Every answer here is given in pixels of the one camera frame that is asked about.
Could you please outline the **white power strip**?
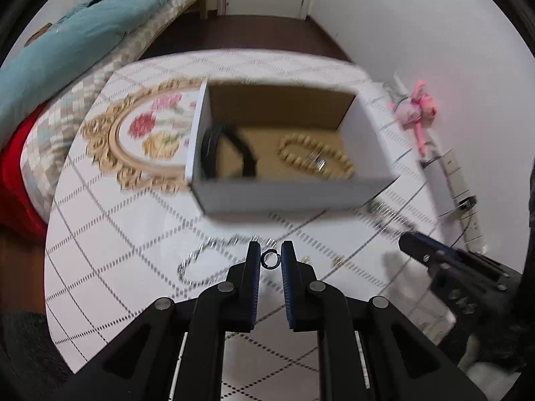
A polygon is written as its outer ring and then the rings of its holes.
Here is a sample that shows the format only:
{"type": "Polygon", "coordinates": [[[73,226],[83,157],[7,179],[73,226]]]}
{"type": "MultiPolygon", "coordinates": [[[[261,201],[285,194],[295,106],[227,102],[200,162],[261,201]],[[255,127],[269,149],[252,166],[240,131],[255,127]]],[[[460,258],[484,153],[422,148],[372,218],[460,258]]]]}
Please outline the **white power strip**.
{"type": "Polygon", "coordinates": [[[439,158],[439,164],[441,170],[439,184],[443,189],[439,190],[435,203],[445,243],[485,254],[487,246],[483,229],[480,227],[477,205],[468,212],[456,209],[460,200],[474,193],[468,187],[455,151],[453,149],[446,151],[439,158]]]}

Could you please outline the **white cardboard box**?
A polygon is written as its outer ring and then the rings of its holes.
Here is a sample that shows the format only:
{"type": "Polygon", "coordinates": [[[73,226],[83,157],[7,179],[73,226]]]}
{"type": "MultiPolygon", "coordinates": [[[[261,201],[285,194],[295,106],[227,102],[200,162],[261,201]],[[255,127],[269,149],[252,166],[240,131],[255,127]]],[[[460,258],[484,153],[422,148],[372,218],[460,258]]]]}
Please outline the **white cardboard box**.
{"type": "Polygon", "coordinates": [[[399,175],[357,91],[206,80],[191,127],[186,178],[202,212],[226,215],[361,207],[399,175]],[[227,123],[252,148],[257,177],[206,179],[205,130],[227,123]]]}

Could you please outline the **black headband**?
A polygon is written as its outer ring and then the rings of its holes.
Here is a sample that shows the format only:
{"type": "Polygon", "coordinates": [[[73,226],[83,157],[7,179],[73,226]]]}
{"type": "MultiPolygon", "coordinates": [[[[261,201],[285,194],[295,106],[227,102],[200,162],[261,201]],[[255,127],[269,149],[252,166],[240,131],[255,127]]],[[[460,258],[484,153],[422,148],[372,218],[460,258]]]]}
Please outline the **black headband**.
{"type": "Polygon", "coordinates": [[[220,177],[256,178],[256,156],[238,133],[238,128],[227,123],[214,123],[208,127],[200,145],[200,165],[206,179],[220,177]]]}

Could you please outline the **white diamond pattern tablecloth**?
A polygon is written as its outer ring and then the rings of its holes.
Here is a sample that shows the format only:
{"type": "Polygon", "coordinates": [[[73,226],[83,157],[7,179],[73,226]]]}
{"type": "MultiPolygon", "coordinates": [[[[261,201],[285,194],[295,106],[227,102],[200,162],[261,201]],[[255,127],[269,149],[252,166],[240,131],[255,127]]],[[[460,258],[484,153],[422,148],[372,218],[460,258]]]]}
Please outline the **white diamond pattern tablecloth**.
{"type": "Polygon", "coordinates": [[[213,219],[203,215],[190,192],[121,189],[116,176],[99,169],[86,153],[86,140],[77,136],[52,202],[44,259],[49,331],[72,371],[79,372],[156,299],[196,297],[196,291],[179,282],[178,264],[209,239],[233,235],[292,241],[299,258],[310,258],[318,278],[358,300],[386,297],[430,341],[439,342],[452,328],[452,314],[430,292],[426,269],[403,254],[395,238],[399,218],[440,238],[438,217],[382,83],[353,64],[291,52],[186,52],[121,68],[89,114],[95,117],[130,93],[180,76],[359,92],[399,175],[380,196],[392,213],[382,223],[354,209],[213,219]],[[337,255],[351,257],[351,264],[333,269],[337,255]]]}

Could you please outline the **pink panther plush toy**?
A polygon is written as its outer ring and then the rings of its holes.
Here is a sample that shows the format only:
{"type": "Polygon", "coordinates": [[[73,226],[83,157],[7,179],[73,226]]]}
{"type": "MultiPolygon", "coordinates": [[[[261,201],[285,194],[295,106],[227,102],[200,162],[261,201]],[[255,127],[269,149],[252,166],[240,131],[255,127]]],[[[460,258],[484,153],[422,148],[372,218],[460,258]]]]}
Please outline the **pink panther plush toy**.
{"type": "Polygon", "coordinates": [[[426,83],[417,80],[414,89],[393,103],[392,112],[404,129],[412,128],[416,147],[422,160],[427,160],[426,140],[423,133],[425,124],[432,124],[438,113],[437,104],[428,92],[426,83]]]}

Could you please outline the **red blanket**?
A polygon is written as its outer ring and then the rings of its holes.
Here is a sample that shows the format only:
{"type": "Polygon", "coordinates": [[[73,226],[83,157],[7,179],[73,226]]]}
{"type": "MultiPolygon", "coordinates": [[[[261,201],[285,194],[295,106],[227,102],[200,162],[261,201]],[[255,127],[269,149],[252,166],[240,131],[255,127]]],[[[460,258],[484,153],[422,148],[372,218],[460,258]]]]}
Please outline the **red blanket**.
{"type": "Polygon", "coordinates": [[[1,150],[1,226],[32,244],[44,244],[47,224],[33,207],[24,186],[20,160],[24,142],[46,103],[40,104],[16,128],[1,150]]]}

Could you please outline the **black fluffy rug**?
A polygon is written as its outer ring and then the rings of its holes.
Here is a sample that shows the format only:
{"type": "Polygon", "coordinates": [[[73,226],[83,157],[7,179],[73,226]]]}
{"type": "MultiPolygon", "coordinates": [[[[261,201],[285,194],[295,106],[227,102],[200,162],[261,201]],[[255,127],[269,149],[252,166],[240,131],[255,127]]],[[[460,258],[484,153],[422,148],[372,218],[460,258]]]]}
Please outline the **black fluffy rug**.
{"type": "Polygon", "coordinates": [[[48,400],[73,372],[52,342],[46,315],[1,315],[1,370],[23,400],[48,400]]]}

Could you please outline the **light blue quilt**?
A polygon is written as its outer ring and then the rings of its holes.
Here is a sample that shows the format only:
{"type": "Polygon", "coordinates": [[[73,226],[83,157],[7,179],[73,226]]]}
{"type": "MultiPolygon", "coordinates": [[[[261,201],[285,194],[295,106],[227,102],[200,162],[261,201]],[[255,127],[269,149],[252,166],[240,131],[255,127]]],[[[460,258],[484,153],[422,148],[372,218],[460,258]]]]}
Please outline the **light blue quilt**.
{"type": "Polygon", "coordinates": [[[169,0],[102,0],[72,12],[1,68],[1,130],[91,68],[169,0]]]}

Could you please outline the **brown pillow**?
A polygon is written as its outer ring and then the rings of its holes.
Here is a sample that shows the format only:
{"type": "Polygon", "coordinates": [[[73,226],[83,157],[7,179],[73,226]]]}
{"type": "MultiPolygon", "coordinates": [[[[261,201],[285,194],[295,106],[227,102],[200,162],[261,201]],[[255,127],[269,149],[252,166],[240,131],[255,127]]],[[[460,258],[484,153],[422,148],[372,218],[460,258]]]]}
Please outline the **brown pillow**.
{"type": "Polygon", "coordinates": [[[43,27],[41,27],[39,30],[37,30],[34,34],[32,34],[27,41],[25,42],[24,46],[28,46],[30,43],[37,40],[39,37],[41,37],[43,34],[45,34],[50,28],[52,27],[51,23],[45,24],[43,27]]]}

